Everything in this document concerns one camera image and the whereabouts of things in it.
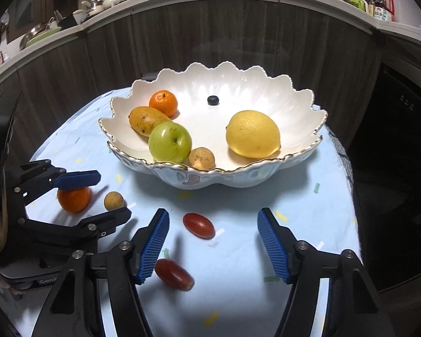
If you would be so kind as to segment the orange tangerine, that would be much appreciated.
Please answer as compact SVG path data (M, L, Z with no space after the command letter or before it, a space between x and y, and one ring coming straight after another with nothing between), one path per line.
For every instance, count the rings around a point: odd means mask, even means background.
M65 211L77 214L84 210L90 203L92 192L89 187L73 190L58 190L58 202Z
M159 110L167 117L174 117L177 112L178 101L172 92L168 90L158 90L151 96L149 106Z

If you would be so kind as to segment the checkered dish towel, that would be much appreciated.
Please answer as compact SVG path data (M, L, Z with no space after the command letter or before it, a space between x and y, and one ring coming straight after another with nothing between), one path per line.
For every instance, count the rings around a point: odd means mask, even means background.
M328 134L332 140L332 143L335 146L335 150L338 153L339 159L341 161L341 164L344 168L345 176L347 179L348 188L350 190L350 193L353 194L353 187L354 187L354 175L353 175L353 169L351 165L351 161L349 159L349 156L347 155L347 152L344 148L344 146L341 144L340 140L337 138L337 136L334 134L330 128L327 129Z

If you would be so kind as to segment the green pitcher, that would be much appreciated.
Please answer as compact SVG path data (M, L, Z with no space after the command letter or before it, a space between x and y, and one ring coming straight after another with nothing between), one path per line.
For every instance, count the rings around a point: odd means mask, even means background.
M348 0L348 3L365 13L369 12L368 4L365 0Z

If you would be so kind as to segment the small brown longan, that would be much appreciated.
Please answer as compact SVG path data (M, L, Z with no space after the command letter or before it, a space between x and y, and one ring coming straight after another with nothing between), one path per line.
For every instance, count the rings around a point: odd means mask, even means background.
M214 154L205 147L193 149L188 156L188 162L197 170L211 170L215 168Z
M104 197L104 206L107 211L112 211L126 206L125 199L120 192L111 191Z

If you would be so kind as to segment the green apple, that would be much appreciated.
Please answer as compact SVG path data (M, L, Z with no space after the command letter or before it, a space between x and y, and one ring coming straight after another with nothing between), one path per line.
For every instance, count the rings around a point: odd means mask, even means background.
M182 163L191 152L192 139L184 126L170 121L154 128L148 145L154 161Z

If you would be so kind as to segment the white teapot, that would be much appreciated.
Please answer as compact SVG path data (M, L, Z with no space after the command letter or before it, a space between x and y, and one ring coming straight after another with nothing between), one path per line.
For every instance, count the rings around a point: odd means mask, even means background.
M109 9L111 7L116 6L117 4L119 4L122 0L102 0L102 6L103 8Z

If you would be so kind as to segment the white scalloped ceramic bowl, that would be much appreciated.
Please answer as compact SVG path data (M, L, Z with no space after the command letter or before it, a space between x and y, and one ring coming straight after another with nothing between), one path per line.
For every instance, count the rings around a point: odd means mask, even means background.
M174 93L179 102L173 121L188 130L195 147L213 152L214 169L197 170L185 163L154 161L147 138L132 130L128 121L131 110L148 104L152 94L162 89ZM217 106L207 103L210 95L219 97ZM258 65L242 70L232 62L222 62L215 68L194 62L183 72L163 69L153 81L136 80L126 97L111 98L111 116L99 119L99 126L111 152L138 173L153 175L182 190L214 184L248 188L305 161L316 150L328 114L313 104L313 91L296 90L289 75L270 77ZM257 110L277 124L281 133L278 152L255 160L229 149L226 126L242 110Z

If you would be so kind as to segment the red cherry tomato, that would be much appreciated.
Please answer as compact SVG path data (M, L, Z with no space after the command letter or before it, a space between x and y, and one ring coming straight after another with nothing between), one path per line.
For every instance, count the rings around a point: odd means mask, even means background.
M186 213L182 222L186 229L202 239L212 239L215 236L215 228L212 222L198 213Z
M158 259L154 271L165 284L176 290L190 291L195 284L193 277L170 259Z

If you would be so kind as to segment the green pot with lid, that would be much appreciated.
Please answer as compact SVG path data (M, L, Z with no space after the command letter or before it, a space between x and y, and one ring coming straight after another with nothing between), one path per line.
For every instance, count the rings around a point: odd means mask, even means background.
M49 24L38 24L27 32L19 42L19 50L25 49L38 41L57 33L61 27L51 28Z

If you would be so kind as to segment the yellow mango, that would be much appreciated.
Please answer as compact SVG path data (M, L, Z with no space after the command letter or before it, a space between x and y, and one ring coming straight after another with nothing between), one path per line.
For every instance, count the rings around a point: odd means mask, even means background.
M169 122L170 118L151 106L137 106L128 115L128 121L132 130L148 138L159 124Z

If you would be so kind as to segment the dark blueberry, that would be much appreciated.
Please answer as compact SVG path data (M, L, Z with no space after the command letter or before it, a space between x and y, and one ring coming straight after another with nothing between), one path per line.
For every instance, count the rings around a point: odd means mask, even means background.
M211 106L217 106L220 103L219 97L216 95L210 95L207 98L207 103Z

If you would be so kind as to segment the yellow lemon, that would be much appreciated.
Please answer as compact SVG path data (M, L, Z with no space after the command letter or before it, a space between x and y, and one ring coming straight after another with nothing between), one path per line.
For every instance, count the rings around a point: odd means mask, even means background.
M281 148L281 133L267 115L244 110L233 115L226 126L226 142L231 151L242 157L263 159Z

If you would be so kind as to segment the soy sauce bottle red cap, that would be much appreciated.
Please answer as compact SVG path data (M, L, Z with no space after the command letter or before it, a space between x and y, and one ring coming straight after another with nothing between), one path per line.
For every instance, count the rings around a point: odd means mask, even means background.
M379 21L395 21L394 0L373 0L373 17Z

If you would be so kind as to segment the built-in black dishwasher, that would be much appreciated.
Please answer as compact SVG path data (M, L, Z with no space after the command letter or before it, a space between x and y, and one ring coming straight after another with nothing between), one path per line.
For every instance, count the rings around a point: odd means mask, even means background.
M421 87L381 65L348 156L363 262L388 291L421 275Z

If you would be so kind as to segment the light blue patterned tablecloth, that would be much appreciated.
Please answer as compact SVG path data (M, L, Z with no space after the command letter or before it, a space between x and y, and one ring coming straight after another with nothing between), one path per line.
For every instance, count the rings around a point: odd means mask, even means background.
M322 143L308 159L260 185L179 190L127 168L108 148L99 119L110 115L113 97L126 95L125 89L112 90L91 101L32 150L31 159L100 172L83 217L104 211L109 192L123 196L131 218L100 240L102 252L130 240L157 209L168 211L170 231L160 255L179 264L195 283L178 291L153 275L138 287L154 336L272 336L290 286L276 276L259 236L260 209L269 208L297 239L317 250L360 249L346 154L335 134L323 127Z

